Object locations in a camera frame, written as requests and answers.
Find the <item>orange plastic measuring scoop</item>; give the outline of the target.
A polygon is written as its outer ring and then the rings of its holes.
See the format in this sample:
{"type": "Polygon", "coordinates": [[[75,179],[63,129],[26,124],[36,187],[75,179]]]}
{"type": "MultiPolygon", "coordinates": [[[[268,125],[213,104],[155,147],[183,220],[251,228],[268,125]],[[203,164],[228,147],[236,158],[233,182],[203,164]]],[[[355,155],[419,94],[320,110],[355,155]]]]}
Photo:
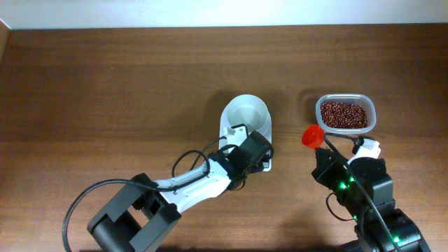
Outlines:
{"type": "Polygon", "coordinates": [[[324,131],[319,125],[310,125],[302,135],[302,144],[308,148],[320,148],[323,143],[324,131]]]}

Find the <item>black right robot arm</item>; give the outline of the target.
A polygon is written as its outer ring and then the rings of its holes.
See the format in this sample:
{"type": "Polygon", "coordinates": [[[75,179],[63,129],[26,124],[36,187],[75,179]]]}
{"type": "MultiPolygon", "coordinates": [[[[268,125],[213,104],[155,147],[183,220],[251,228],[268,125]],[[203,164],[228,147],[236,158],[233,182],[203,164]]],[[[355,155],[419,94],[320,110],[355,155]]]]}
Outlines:
{"type": "Polygon", "coordinates": [[[337,251],[430,252],[417,225],[396,208],[393,180],[384,159],[356,157],[347,160],[329,149],[316,149],[316,182],[332,191],[356,222],[357,239],[337,251]]]}

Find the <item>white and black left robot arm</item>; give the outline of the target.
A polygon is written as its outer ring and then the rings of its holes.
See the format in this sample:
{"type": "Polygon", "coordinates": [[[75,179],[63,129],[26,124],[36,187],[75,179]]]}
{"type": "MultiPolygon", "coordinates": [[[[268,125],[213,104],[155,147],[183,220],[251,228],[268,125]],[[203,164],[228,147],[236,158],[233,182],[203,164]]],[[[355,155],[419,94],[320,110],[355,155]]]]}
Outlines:
{"type": "Polygon", "coordinates": [[[238,188],[249,174],[263,170],[273,151],[254,131],[185,174],[156,181],[138,174],[93,217],[87,231],[103,251],[156,251],[185,210],[238,188]]]}

